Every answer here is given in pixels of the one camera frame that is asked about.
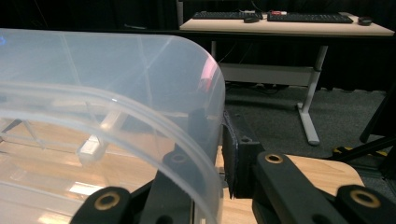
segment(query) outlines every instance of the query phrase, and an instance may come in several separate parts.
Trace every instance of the clear plastic container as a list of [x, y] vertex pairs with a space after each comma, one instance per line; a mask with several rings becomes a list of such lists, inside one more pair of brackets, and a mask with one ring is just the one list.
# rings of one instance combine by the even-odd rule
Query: clear plastic container
[[67, 223], [87, 195], [158, 169], [217, 223], [223, 106], [219, 67], [190, 40], [0, 29], [0, 219]]

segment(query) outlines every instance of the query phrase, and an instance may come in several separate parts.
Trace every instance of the translucent plastic bin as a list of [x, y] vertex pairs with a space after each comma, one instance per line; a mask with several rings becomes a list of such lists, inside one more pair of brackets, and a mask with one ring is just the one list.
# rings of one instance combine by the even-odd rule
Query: translucent plastic bin
[[[218, 222], [223, 106], [219, 67], [190, 40], [0, 29], [0, 220], [67, 223], [90, 193], [158, 169]], [[186, 169], [164, 160], [176, 148]]]

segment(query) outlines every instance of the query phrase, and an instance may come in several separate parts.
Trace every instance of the white desk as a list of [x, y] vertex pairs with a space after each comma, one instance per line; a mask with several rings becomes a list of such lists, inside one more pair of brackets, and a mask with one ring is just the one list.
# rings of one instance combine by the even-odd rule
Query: white desk
[[[350, 24], [306, 23], [306, 22], [270, 22], [262, 20], [244, 23], [239, 20], [189, 20], [180, 26], [182, 31], [232, 32], [235, 34], [263, 35], [317, 35], [323, 36], [393, 36], [394, 32], [372, 23], [370, 26], [358, 25], [358, 17], [347, 14], [354, 22]], [[327, 45], [322, 45], [313, 67], [281, 67], [251, 64], [221, 63], [220, 68], [228, 81], [274, 83], [295, 86], [307, 86], [308, 91], [303, 103], [298, 103], [299, 113], [310, 145], [318, 145], [319, 139], [312, 119], [309, 116], [315, 89], [326, 56]], [[212, 56], [216, 57], [216, 42], [212, 41]]]

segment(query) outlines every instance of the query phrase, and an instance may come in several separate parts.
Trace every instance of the gray carpet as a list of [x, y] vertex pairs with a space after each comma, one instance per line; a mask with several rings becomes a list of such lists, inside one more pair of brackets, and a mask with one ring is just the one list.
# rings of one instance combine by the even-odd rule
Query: gray carpet
[[[335, 147], [357, 147], [361, 132], [385, 97], [380, 91], [320, 90], [309, 113], [320, 140], [307, 143], [296, 104], [306, 96], [305, 87], [283, 90], [264, 86], [227, 85], [225, 108], [245, 117], [265, 150], [311, 158], [327, 158]], [[381, 136], [370, 136], [369, 141]], [[351, 163], [377, 166], [382, 159], [364, 157]], [[363, 183], [396, 203], [396, 197], [381, 178], [361, 175]]]

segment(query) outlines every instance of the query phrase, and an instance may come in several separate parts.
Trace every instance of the light wood surface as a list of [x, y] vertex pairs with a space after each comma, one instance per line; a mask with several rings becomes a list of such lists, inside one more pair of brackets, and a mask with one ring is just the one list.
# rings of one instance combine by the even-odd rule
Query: light wood surface
[[180, 26], [185, 31], [213, 31], [237, 33], [266, 33], [289, 35], [382, 35], [392, 36], [393, 31], [372, 23], [370, 26], [358, 25], [358, 17], [347, 14], [353, 23], [310, 23], [274, 22], [266, 19], [254, 23], [242, 20], [194, 20]]
[[[78, 199], [74, 193], [64, 191], [65, 188], [70, 188], [74, 181], [89, 183], [97, 187], [123, 183], [123, 187], [133, 191], [155, 176], [154, 167], [137, 157], [127, 156], [125, 151], [115, 146], [110, 146], [109, 150], [112, 153], [107, 153], [100, 165], [81, 167], [75, 152], [70, 150], [70, 147], [79, 146], [78, 141], [87, 139], [87, 134], [39, 122], [30, 122], [30, 125], [41, 140], [54, 141], [54, 147], [56, 147], [55, 143], [59, 145], [60, 142], [72, 144], [69, 147], [43, 149], [37, 144], [32, 144], [35, 143], [33, 139], [26, 140], [29, 133], [24, 129], [23, 124], [17, 125], [7, 133], [18, 137], [4, 137], [5, 141], [0, 143], [0, 151], [3, 152], [0, 153], [0, 164], [6, 168], [2, 171], [2, 178], [10, 177], [10, 179], [4, 179], [6, 182], [15, 181]], [[24, 141], [20, 141], [21, 136], [24, 136]], [[289, 158], [314, 186], [332, 195], [335, 195], [336, 190], [343, 185], [363, 185], [357, 172], [344, 163], [297, 156], [289, 156]], [[220, 172], [224, 170], [220, 148], [216, 167]], [[32, 178], [46, 181], [31, 182]], [[64, 188], [59, 190], [51, 188], [51, 183]], [[251, 200], [230, 199], [229, 190], [223, 191], [221, 223], [256, 223], [251, 211]]]

